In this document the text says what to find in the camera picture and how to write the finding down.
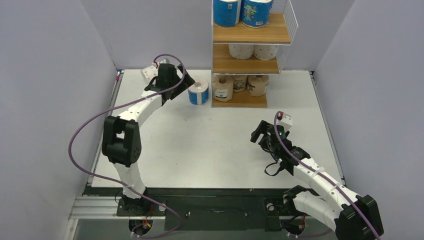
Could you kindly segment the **blue roll back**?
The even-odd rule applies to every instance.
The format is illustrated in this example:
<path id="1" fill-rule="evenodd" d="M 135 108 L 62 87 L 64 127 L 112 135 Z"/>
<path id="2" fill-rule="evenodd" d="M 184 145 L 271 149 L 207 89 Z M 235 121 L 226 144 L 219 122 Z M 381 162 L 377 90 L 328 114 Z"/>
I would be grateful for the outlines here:
<path id="1" fill-rule="evenodd" d="M 188 98 L 193 105 L 203 105 L 209 99 L 209 82 L 200 76 L 195 76 L 194 84 L 188 88 Z"/>

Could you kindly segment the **blue roll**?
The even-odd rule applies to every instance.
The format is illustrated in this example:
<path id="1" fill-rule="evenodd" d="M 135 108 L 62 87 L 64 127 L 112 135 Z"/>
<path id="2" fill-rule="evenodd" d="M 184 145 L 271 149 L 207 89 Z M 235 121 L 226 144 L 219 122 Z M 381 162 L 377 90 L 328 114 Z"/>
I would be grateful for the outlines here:
<path id="1" fill-rule="evenodd" d="M 262 28 L 269 23 L 273 0 L 243 0 L 241 22 L 250 28 Z"/>
<path id="2" fill-rule="evenodd" d="M 193 105 L 203 105 L 209 99 L 209 82 L 200 76 L 195 76 L 194 84 L 188 88 L 188 98 Z"/>
<path id="3" fill-rule="evenodd" d="M 212 15 L 218 26 L 235 27 L 240 20 L 241 0 L 213 0 Z"/>

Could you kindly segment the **white floral roll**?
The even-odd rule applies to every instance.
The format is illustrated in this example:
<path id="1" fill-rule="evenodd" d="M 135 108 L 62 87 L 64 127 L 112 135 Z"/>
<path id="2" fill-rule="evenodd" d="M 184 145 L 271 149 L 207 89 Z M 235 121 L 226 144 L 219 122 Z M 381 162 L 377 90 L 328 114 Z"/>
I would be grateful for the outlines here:
<path id="1" fill-rule="evenodd" d="M 279 46 L 275 44 L 257 44 L 254 46 L 253 55 L 263 61 L 268 61 L 277 56 Z"/>
<path id="2" fill-rule="evenodd" d="M 156 64 L 152 64 L 141 69 L 140 73 L 142 75 L 143 81 L 148 84 L 154 77 L 158 76 L 158 66 Z"/>
<path id="3" fill-rule="evenodd" d="M 246 60 L 254 54 L 253 44 L 229 44 L 229 54 L 238 60 Z"/>

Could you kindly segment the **brown roll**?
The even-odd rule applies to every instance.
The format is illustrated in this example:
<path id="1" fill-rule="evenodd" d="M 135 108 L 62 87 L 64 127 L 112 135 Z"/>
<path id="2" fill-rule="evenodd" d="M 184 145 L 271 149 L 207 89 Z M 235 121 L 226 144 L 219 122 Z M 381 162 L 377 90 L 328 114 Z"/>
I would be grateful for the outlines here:
<path id="1" fill-rule="evenodd" d="M 248 82 L 247 75 L 233 75 L 233 92 L 239 93 L 246 89 Z"/>
<path id="2" fill-rule="evenodd" d="M 269 84 L 269 75 L 249 75 L 246 90 L 250 96 L 260 97 L 266 93 Z"/>
<path id="3" fill-rule="evenodd" d="M 215 75 L 211 82 L 212 96 L 220 102 L 228 102 L 233 98 L 234 78 L 229 75 Z"/>

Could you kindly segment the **blue roll front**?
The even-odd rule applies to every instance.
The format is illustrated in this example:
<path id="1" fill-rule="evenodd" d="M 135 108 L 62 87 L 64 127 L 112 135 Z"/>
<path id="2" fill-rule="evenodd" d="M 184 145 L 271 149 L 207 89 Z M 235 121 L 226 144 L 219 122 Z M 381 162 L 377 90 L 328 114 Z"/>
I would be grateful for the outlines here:
<path id="1" fill-rule="evenodd" d="M 213 0 L 212 15 L 218 26 L 235 27 L 240 20 L 241 0 Z"/>

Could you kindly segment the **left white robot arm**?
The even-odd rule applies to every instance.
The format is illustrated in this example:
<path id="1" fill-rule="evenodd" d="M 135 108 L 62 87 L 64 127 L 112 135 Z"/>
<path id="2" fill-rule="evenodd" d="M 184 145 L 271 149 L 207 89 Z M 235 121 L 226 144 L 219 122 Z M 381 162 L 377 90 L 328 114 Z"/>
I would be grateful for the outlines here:
<path id="1" fill-rule="evenodd" d="M 138 166 L 142 153 L 140 126 L 155 110 L 195 83 L 181 64 L 161 63 L 156 70 L 139 102 L 131 104 L 117 116 L 108 116 L 103 125 L 101 151 L 123 183 L 122 209 L 133 211 L 136 215 L 143 215 L 151 209 L 151 202 L 144 197 L 147 188 Z"/>

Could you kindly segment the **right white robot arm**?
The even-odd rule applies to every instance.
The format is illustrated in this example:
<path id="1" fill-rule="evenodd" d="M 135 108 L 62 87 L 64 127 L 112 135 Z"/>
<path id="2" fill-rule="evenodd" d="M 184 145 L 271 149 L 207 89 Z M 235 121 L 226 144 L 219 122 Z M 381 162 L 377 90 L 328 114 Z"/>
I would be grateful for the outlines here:
<path id="1" fill-rule="evenodd" d="M 283 209 L 315 218 L 339 240 L 379 240 L 385 230 L 377 201 L 335 180 L 309 153 L 288 140 L 288 127 L 281 120 L 276 125 L 262 120 L 250 138 L 278 166 L 273 176 L 285 170 L 308 185 L 287 190 L 282 197 Z"/>

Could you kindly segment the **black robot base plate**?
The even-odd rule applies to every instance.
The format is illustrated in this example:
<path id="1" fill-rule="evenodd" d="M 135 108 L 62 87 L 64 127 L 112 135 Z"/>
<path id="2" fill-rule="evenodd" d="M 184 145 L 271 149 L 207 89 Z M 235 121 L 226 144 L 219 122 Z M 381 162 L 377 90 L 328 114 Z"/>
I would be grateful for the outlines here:
<path id="1" fill-rule="evenodd" d="M 116 214 L 129 217 L 130 227 L 145 234 L 153 220 L 164 218 L 164 229 L 180 231 L 245 231 L 283 229 L 301 232 L 303 212 L 295 210 L 290 200 L 292 189 L 248 188 L 150 188 L 147 196 L 130 200 L 123 196 Z"/>

